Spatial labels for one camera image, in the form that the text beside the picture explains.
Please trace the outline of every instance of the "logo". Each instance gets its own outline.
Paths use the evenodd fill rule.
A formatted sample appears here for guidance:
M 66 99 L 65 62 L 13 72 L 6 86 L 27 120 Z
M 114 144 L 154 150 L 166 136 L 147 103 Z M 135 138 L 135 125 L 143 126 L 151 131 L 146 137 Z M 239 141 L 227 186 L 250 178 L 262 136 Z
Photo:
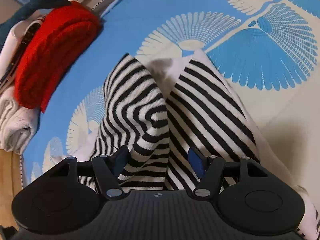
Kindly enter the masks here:
M 155 197 L 162 197 L 162 194 L 158 192 L 157 194 L 154 194 Z

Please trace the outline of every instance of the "black and white striped fabric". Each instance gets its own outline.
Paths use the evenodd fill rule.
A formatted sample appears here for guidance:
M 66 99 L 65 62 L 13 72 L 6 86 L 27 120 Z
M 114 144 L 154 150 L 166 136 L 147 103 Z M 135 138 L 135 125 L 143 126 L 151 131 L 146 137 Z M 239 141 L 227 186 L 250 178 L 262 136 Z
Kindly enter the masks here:
M 320 240 L 319 213 L 304 188 L 299 187 L 298 193 L 304 201 L 305 214 L 297 229 L 297 233 L 305 240 Z
M 91 158 L 127 145 L 131 157 L 118 177 L 126 192 L 193 190 L 199 180 L 188 163 L 190 147 L 227 161 L 243 156 L 258 161 L 241 108 L 212 69 L 198 61 L 190 60 L 165 101 L 150 72 L 126 54 L 106 79 L 104 97 L 106 114 Z M 227 178 L 223 186 L 234 183 Z
M 188 150 L 239 162 L 256 161 L 256 144 L 247 120 L 227 88 L 210 67 L 190 60 L 166 100 L 170 154 L 165 185 L 193 190 L 198 178 L 188 164 Z M 223 187 L 234 184 L 226 178 Z

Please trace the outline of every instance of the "ridged surface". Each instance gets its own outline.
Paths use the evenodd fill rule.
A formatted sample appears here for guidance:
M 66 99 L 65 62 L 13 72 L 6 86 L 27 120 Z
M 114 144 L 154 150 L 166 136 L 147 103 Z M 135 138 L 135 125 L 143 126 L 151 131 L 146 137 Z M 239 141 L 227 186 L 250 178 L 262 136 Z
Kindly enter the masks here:
M 211 204 L 188 197 L 184 190 L 136 191 L 119 201 L 110 201 L 87 226 L 60 236 L 41 236 L 26 230 L 12 240 L 289 240 L 301 238 L 294 232 L 281 236 L 253 236 L 240 232 L 217 215 Z

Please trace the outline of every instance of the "red knit fabric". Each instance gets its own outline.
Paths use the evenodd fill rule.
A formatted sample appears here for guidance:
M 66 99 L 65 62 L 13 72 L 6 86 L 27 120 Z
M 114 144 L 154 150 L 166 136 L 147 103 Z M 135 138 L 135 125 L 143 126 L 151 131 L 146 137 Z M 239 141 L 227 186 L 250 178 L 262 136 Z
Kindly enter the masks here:
M 98 17 L 77 2 L 48 14 L 18 65 L 14 89 L 18 103 L 44 112 L 59 81 L 100 27 Z

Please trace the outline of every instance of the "knit texture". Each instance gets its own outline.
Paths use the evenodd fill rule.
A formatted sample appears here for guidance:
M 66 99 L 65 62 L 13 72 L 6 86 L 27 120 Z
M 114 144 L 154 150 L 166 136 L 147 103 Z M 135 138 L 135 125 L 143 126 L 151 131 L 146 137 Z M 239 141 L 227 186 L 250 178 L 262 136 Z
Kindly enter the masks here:
M 241 107 L 221 79 L 191 59 L 165 100 L 150 72 L 124 55 L 104 83 L 105 116 L 91 158 L 112 155 L 122 145 L 130 158 L 118 182 L 131 189 L 191 189 L 199 182 L 188 162 L 195 147 L 205 156 L 257 162 L 257 147 Z M 94 178 L 80 182 L 94 188 Z M 234 184 L 223 180 L 223 187 Z
M 0 96 L 0 148 L 22 154 L 36 133 L 39 109 L 19 106 L 13 98 L 14 87 Z
M 14 92 L 18 103 L 44 112 L 59 81 L 100 26 L 99 19 L 77 2 L 48 14 L 18 65 Z

